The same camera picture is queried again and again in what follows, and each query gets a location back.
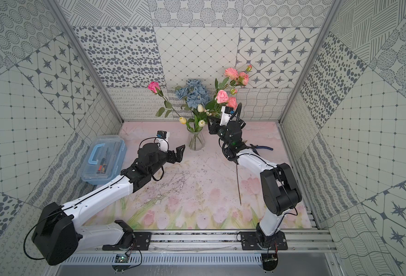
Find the plastic storage box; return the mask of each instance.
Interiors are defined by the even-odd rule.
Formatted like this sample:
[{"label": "plastic storage box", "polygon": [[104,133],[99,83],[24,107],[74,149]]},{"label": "plastic storage box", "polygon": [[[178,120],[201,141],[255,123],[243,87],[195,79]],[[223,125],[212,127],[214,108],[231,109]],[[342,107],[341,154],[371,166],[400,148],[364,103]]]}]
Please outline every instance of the plastic storage box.
[{"label": "plastic storage box", "polygon": [[110,182],[120,174],[126,149],[118,135],[97,136],[82,163],[82,180],[92,185]]}]

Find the pink table surface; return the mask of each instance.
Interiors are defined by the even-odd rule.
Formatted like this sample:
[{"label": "pink table surface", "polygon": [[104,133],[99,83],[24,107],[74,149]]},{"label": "pink table surface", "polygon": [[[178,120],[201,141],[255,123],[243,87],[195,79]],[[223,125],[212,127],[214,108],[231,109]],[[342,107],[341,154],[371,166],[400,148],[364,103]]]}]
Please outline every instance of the pink table surface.
[{"label": "pink table surface", "polygon": [[[157,130],[170,132],[171,150],[186,144],[188,131],[178,122],[125,122],[119,133],[128,147],[122,168],[137,157],[141,140]],[[109,224],[125,220],[133,229],[252,229],[266,210],[258,175],[228,161],[218,145],[218,136],[203,129],[206,146],[197,152],[185,149],[181,163],[164,166],[165,175],[151,180],[139,191],[97,213],[85,225]],[[270,146],[259,154],[275,163],[289,163],[277,127],[273,122],[248,122],[243,129],[247,144]],[[158,179],[161,171],[155,175]],[[282,228],[311,228],[303,202],[298,216],[284,218]]]}]

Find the robotic arm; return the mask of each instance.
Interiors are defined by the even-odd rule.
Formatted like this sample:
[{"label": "robotic arm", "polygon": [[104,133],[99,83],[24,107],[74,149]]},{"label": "robotic arm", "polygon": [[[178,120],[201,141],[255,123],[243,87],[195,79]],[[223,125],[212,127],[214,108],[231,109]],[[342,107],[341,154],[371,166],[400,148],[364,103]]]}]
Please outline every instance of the robotic arm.
[{"label": "robotic arm", "polygon": [[260,176],[263,199],[267,209],[263,219],[256,226],[255,235],[258,245],[262,249],[268,249],[275,243],[278,236],[281,236],[279,226],[284,215],[295,208],[302,196],[288,164],[269,162],[254,153],[242,141],[242,129],[246,124],[240,119],[240,114],[241,103],[235,112],[232,107],[223,106],[221,118],[209,117],[209,133],[219,136],[219,144],[221,141],[223,142],[223,145],[220,146],[223,155],[229,161],[244,166]]},{"label": "robotic arm", "polygon": [[[167,162],[182,161],[185,146],[177,147],[177,153],[170,151],[168,137],[169,133],[158,131],[155,137],[158,143],[139,147],[138,158],[106,185],[61,206],[53,202],[43,208],[39,222],[33,227],[35,231],[31,240],[49,265],[63,262],[75,251],[102,245],[109,245],[104,246],[104,250],[105,247],[125,250],[134,243],[133,230],[123,220],[108,225],[82,225],[111,203],[138,191],[151,178],[155,181],[162,179],[163,165]],[[160,179],[156,179],[154,174],[159,169],[163,173]],[[29,258],[36,260],[26,253],[25,243],[23,250]]]}]

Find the pliers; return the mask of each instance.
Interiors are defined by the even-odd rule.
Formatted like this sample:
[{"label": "pliers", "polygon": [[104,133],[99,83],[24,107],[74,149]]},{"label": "pliers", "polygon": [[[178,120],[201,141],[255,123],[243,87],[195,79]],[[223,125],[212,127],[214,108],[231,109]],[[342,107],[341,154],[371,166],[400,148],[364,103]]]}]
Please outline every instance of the pliers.
[{"label": "pliers", "polygon": [[257,154],[257,155],[259,155],[258,154],[258,152],[257,152],[257,148],[264,148],[264,149],[267,149],[267,150],[270,150],[270,151],[273,151],[274,149],[273,148],[271,148],[271,147],[267,147],[267,146],[254,146],[254,145],[252,145],[252,144],[249,144],[250,145],[250,148],[252,149],[252,151],[255,153],[255,154]]}]

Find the patterned wallpaper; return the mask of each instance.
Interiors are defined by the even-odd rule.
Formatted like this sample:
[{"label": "patterned wallpaper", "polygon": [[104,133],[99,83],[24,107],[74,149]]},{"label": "patterned wallpaper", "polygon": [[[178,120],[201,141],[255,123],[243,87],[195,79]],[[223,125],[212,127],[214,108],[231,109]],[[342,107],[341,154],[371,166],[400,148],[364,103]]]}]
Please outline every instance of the patterned wallpaper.
[{"label": "patterned wallpaper", "polygon": [[406,275],[406,1],[343,4],[283,129],[346,272]]},{"label": "patterned wallpaper", "polygon": [[0,1],[0,275],[40,275],[26,231],[91,190],[78,175],[91,139],[120,126],[44,3]]},{"label": "patterned wallpaper", "polygon": [[[151,81],[172,91],[188,79],[200,79],[211,89],[225,69],[244,70],[249,63],[254,70],[238,101],[248,110],[248,120],[278,119],[287,90],[294,88],[332,4],[332,0],[58,2],[126,120],[156,119],[154,107],[161,102],[148,95]],[[276,108],[260,105],[265,98]]]}]

